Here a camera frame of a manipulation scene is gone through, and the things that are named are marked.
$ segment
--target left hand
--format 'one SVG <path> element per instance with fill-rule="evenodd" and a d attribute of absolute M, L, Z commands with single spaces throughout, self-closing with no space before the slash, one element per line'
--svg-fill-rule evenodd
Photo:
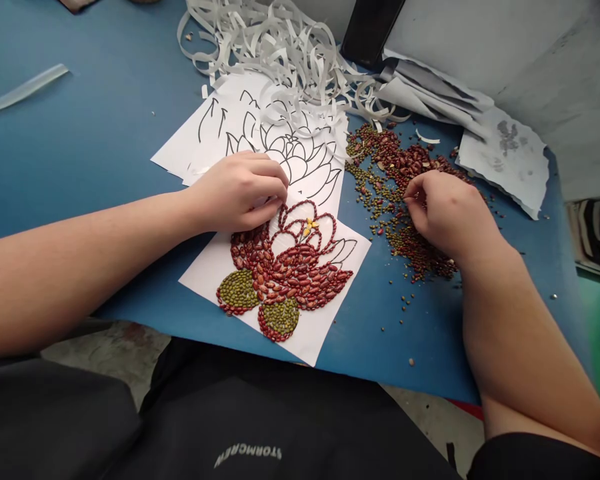
<path fill-rule="evenodd" d="M 179 192 L 198 233 L 246 231 L 270 220 L 287 201 L 289 180 L 264 153 L 242 151 L 223 158 L 188 189 Z M 272 197 L 251 209 L 258 199 Z"/>

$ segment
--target forearm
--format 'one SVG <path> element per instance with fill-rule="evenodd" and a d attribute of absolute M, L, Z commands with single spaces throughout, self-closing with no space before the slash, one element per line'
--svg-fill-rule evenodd
<path fill-rule="evenodd" d="M 196 233 L 179 193 L 0 239 L 0 356 L 61 338 L 151 262 Z"/>
<path fill-rule="evenodd" d="M 600 399 L 518 252 L 503 244 L 461 272 L 465 346 L 486 414 L 508 407 L 600 453 Z M 494 417 L 489 436 L 511 430 L 503 420 L 515 416 Z"/>

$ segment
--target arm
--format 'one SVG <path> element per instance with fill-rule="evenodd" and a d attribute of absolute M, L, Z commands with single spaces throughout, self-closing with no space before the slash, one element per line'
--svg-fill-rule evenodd
<path fill-rule="evenodd" d="M 277 162 L 242 152 L 186 190 L 0 239 L 0 357 L 62 338 L 180 242 L 269 220 L 287 186 Z M 250 211 L 262 197 L 276 198 Z"/>
<path fill-rule="evenodd" d="M 460 268 L 487 438 L 530 432 L 600 456 L 600 398 L 479 192 L 434 171 L 412 180 L 406 201 L 418 231 Z"/>

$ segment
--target blue tabletop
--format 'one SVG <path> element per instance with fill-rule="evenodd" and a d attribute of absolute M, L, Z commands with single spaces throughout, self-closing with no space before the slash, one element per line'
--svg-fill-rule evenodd
<path fill-rule="evenodd" d="M 180 179 L 149 159 L 201 104 L 201 85 L 207 81 L 176 41 L 184 11 L 184 0 L 146 6 L 103 0 L 73 16 L 55 1 L 0 0 L 0 95 L 57 63 L 71 70 L 0 111 L 0 237 L 182 188 Z M 360 125 L 352 118 L 350 130 Z M 426 137 L 442 139 L 435 150 L 442 154 L 458 145 L 462 135 L 460 127 L 421 118 L 418 128 Z M 396 130 L 403 132 L 407 146 L 415 125 L 407 122 Z M 478 186 L 495 194 L 497 209 L 506 215 L 497 218 L 504 236 L 525 252 L 540 294 L 589 371 L 559 179 L 555 159 L 548 156 L 551 175 L 542 215 L 549 220 L 534 222 L 507 197 L 486 184 Z M 355 202 L 354 186 L 346 174 L 339 219 L 368 236 L 368 215 Z M 177 282 L 210 238 L 203 235 L 180 245 L 97 314 L 296 361 Z M 477 402 L 462 345 L 462 290 L 453 288 L 459 278 L 412 285 L 403 278 L 404 261 L 390 256 L 386 242 L 374 240 L 317 368 Z M 402 312 L 400 297 L 412 293 L 415 298 Z M 558 298 L 550 300 L 552 294 Z"/>

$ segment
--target hand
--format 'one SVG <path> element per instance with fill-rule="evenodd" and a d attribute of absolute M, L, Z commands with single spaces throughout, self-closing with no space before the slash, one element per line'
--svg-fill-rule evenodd
<path fill-rule="evenodd" d="M 264 153 L 242 151 L 225 157 L 183 190 L 193 208 L 197 233 L 246 231 L 270 220 L 287 201 L 289 180 L 278 162 Z M 251 209 L 259 199 L 272 197 Z"/>
<path fill-rule="evenodd" d="M 460 268 L 508 246 L 480 192 L 453 175 L 437 170 L 418 175 L 409 182 L 405 202 L 418 232 Z"/>

